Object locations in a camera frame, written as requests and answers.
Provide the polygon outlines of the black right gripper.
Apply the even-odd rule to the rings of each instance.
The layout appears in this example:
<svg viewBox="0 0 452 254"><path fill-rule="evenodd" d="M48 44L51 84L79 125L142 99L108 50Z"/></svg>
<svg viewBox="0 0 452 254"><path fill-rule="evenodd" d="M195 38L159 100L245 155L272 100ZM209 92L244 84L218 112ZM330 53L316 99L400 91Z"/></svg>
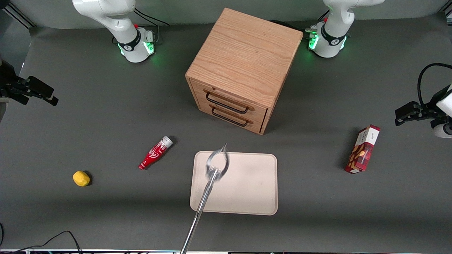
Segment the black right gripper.
<svg viewBox="0 0 452 254"><path fill-rule="evenodd" d="M26 87L25 80L18 77L13 66L6 61L1 61L0 64L0 91L1 97L13 99L21 104L27 104L29 97L40 98L52 106L56 106L59 101L53 95L54 89L36 77L28 77Z"/></svg>

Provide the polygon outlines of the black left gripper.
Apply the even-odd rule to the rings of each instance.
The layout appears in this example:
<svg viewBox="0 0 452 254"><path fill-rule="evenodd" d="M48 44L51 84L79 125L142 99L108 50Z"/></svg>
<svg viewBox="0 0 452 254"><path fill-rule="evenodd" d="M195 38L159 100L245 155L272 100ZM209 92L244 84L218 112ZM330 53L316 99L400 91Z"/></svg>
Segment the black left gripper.
<svg viewBox="0 0 452 254"><path fill-rule="evenodd" d="M410 121L422 121L428 119L441 120L442 111L436 105L441 99L431 99L428 103L424 103L420 99L420 105L417 102L409 102L394 111L396 126Z"/></svg>

